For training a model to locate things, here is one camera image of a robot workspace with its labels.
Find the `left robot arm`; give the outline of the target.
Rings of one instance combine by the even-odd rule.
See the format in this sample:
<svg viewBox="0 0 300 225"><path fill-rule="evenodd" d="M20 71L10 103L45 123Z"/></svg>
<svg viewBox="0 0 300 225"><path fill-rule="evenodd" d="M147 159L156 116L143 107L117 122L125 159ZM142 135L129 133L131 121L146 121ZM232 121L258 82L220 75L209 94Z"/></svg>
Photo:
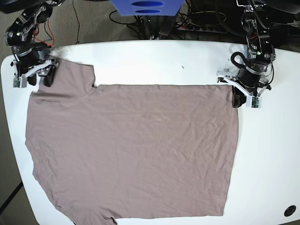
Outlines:
<svg viewBox="0 0 300 225"><path fill-rule="evenodd" d="M234 108L242 105L261 108L262 93L271 90L276 54L271 43L271 23L265 13L265 6L294 15L300 12L298 0L249 0L243 5L245 11L241 25L246 32L247 51L231 55L230 61L236 70L217 72L219 82L232 86Z"/></svg>

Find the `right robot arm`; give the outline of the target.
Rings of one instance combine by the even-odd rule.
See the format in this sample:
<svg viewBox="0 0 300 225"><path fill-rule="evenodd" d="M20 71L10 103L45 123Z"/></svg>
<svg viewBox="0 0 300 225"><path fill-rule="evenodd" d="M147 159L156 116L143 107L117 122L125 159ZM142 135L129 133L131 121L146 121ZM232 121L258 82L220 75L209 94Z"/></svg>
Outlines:
<svg viewBox="0 0 300 225"><path fill-rule="evenodd" d="M53 8L62 3L61 0L4 0L0 3L0 10L5 14L22 11L4 35L14 57L10 64L14 69L13 87L35 86L37 77L42 77L44 86L52 85L59 63L51 56L52 44L38 41L36 36L40 24L47 24Z"/></svg>

